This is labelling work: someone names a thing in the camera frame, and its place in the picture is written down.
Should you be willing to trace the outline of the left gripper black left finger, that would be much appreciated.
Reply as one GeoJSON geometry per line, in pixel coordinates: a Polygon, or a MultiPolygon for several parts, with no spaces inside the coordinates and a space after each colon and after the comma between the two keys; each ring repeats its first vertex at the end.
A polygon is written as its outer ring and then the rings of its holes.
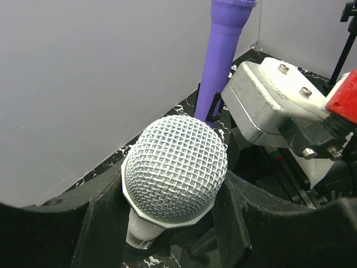
{"type": "Polygon", "coordinates": [[[1,267],[121,267],[130,210],[121,164],[43,205],[1,204],[1,267]]]}

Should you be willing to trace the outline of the white handheld microphone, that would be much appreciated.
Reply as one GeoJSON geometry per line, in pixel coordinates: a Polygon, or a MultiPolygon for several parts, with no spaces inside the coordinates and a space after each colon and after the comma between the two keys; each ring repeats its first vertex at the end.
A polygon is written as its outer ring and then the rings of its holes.
{"type": "Polygon", "coordinates": [[[131,208],[127,244],[144,249],[165,230],[196,224],[213,208],[227,170],[224,143],[206,123],[183,115],[152,122],[121,166],[131,208]]]}

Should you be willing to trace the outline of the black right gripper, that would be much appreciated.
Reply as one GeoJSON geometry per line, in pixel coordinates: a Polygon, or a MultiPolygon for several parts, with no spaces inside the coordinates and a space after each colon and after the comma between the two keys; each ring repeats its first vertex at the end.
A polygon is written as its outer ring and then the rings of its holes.
{"type": "Polygon", "coordinates": [[[356,134],[338,161],[305,160],[288,149],[255,146],[233,128],[228,143],[229,169],[260,189],[292,203],[318,208],[356,196],[356,134]]]}

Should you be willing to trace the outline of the black round-base mic stand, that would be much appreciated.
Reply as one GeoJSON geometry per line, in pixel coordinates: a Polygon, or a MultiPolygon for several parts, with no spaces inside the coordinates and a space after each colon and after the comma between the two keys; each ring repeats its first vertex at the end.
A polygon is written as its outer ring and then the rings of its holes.
{"type": "Polygon", "coordinates": [[[130,264],[141,262],[153,255],[167,257],[171,252],[171,246],[178,246],[181,249],[182,267],[208,267],[208,253],[218,249],[215,228],[203,231],[185,227],[164,231],[143,249],[126,244],[123,261],[130,264]]]}

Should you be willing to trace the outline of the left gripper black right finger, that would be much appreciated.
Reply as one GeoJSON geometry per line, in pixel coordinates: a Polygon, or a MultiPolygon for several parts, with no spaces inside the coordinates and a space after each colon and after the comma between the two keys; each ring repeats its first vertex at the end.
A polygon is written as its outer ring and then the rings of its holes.
{"type": "Polygon", "coordinates": [[[356,199],[311,209],[228,171],[213,208],[222,267],[355,267],[356,199]]]}

